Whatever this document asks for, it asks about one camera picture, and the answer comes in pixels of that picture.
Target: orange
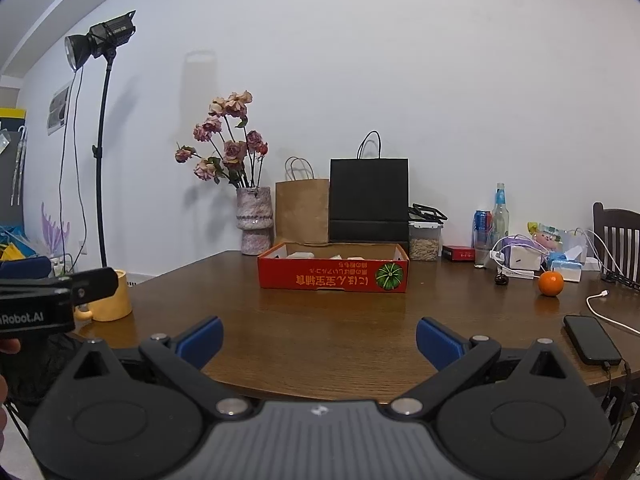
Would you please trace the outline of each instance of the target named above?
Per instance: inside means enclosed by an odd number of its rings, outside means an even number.
[[[559,272],[548,270],[540,274],[538,288],[545,296],[557,296],[564,288],[564,278]]]

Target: pink vase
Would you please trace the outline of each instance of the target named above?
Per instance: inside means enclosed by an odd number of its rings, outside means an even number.
[[[270,187],[239,187],[236,189],[238,210],[236,219],[242,229],[242,254],[256,256],[271,247],[273,206]]]

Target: soda can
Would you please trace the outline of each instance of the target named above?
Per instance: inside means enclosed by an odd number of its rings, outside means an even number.
[[[473,245],[475,246],[477,241],[487,243],[491,231],[491,211],[477,210],[474,213],[473,229]]]
[[[491,230],[491,211],[476,211],[474,214],[474,231],[487,233]]]

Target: person's hand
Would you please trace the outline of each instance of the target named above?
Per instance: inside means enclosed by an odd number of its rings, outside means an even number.
[[[5,354],[15,354],[20,351],[20,341],[17,339],[0,339],[0,352]],[[4,377],[0,375],[0,404],[4,404],[8,387]],[[0,408],[0,449],[4,444],[4,428],[6,428],[6,411]]]

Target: red box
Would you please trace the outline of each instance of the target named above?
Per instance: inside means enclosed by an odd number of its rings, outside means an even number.
[[[287,258],[296,252],[315,258]],[[331,260],[340,254],[342,260]],[[360,256],[363,260],[348,260]],[[349,290],[353,292],[406,291],[409,257],[398,244],[281,243],[258,256],[258,278],[263,288]]]
[[[474,262],[476,250],[473,247],[444,245],[442,246],[442,257],[452,262]]]

